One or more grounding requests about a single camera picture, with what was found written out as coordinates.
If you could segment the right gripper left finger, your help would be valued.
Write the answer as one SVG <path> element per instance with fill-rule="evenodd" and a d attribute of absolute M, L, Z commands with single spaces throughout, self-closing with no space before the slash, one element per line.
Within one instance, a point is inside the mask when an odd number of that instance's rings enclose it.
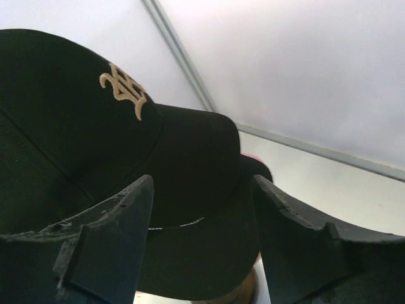
<path fill-rule="evenodd" d="M 144 175 L 39 232 L 1 236 L 2 303 L 132 303 L 153 205 Z"/>

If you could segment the dark cap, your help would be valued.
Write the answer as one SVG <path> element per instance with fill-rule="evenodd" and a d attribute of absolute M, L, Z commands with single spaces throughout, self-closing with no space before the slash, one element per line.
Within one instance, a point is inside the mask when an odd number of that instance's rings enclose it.
<path fill-rule="evenodd" d="M 236 187 L 217 211 L 183 227 L 150 229 L 137 290 L 202 301 L 239 286 L 259 254 L 251 201 L 255 175 L 273 179 L 264 163 L 242 155 Z"/>

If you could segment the beige cap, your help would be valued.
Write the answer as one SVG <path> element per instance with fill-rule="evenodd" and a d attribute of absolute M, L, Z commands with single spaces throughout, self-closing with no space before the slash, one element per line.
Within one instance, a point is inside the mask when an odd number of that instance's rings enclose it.
<path fill-rule="evenodd" d="M 252 304 L 256 299 L 258 287 L 257 274 L 254 268 L 248 273 L 242 283 L 232 292 L 214 300 L 208 300 L 209 304 Z"/>

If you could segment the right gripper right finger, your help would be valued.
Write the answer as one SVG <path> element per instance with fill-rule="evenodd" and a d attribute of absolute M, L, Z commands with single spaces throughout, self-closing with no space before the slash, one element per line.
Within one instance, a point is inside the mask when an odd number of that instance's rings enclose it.
<path fill-rule="evenodd" d="M 257 175 L 252 203 L 272 303 L 403 303 L 404 238 L 339 220 Z"/>

